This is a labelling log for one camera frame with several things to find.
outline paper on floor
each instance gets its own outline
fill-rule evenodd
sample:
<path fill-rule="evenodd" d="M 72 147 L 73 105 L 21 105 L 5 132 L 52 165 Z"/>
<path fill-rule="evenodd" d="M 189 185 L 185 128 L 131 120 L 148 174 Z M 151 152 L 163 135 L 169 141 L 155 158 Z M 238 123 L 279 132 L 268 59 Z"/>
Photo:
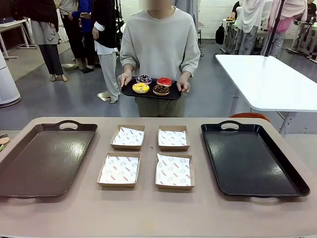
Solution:
<path fill-rule="evenodd" d="M 157 184 L 168 186 L 191 186 L 188 158 L 158 154 Z"/>
<path fill-rule="evenodd" d="M 135 183 L 138 158 L 107 156 L 100 183 Z"/>
<path fill-rule="evenodd" d="M 118 135 L 113 140 L 113 145 L 142 145 L 144 131 L 120 127 Z"/>
<path fill-rule="evenodd" d="M 167 131 L 160 129 L 158 132 L 158 143 L 160 146 L 186 146 L 186 133 L 185 131 Z"/>

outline neck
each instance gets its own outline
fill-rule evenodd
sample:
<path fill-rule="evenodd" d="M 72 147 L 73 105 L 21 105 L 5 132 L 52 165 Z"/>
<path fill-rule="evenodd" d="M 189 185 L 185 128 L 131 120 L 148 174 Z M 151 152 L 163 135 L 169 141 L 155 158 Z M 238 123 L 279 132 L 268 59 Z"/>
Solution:
<path fill-rule="evenodd" d="M 148 10 L 149 15 L 156 19 L 165 19 L 172 16 L 175 12 L 175 8 L 171 7 L 170 10 Z"/>

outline yellow frosted donut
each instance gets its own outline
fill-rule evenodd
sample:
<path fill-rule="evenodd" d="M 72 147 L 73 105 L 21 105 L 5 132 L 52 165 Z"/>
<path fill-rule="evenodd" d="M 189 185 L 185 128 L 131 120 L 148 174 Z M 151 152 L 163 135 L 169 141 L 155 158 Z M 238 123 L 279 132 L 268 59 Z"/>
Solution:
<path fill-rule="evenodd" d="M 132 89 L 136 93 L 147 93 L 150 87 L 145 83 L 136 83 L 132 86 Z"/>

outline small black tray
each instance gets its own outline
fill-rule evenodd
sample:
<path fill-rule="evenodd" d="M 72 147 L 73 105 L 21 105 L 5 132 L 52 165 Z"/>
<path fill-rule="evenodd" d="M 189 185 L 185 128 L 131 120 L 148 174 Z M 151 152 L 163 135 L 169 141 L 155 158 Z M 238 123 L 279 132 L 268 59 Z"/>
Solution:
<path fill-rule="evenodd" d="M 130 97 L 144 97 L 144 98 L 156 98 L 156 99 L 166 99 L 166 100 L 176 100 L 182 96 L 182 93 L 178 91 L 177 82 L 172 80 L 172 85 L 169 88 L 170 93 L 166 96 L 158 96 L 153 93 L 153 88 L 157 85 L 157 78 L 152 78 L 152 83 L 149 85 L 150 89 L 147 93 L 140 94 L 132 90 L 132 86 L 137 83 L 137 77 L 132 77 L 132 80 L 128 85 L 121 88 L 122 94 Z"/>
<path fill-rule="evenodd" d="M 60 128 L 64 123 L 77 128 Z M 0 196 L 55 197 L 68 191 L 96 124 L 64 120 L 36 125 L 1 161 Z"/>
<path fill-rule="evenodd" d="M 238 129 L 225 128 L 228 123 Z M 265 129 L 224 121 L 203 124 L 203 136 L 218 186 L 227 195 L 307 196 L 310 189 Z"/>

